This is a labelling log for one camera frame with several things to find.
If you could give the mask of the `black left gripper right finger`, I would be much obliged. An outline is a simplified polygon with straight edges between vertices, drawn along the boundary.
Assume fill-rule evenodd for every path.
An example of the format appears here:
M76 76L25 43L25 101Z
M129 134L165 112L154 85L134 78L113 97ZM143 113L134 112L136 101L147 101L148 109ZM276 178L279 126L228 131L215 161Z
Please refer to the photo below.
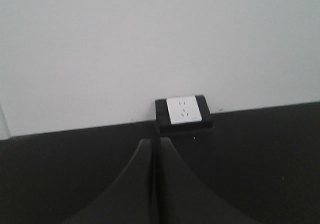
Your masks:
M167 137L156 145L156 196L162 224L257 223L202 183Z

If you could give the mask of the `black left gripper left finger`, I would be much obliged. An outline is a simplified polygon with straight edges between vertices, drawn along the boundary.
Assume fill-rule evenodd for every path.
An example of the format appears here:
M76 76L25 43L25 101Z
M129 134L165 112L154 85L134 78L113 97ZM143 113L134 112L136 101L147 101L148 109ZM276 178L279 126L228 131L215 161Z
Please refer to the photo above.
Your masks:
M116 180L64 224L151 224L154 180L154 144L139 142Z

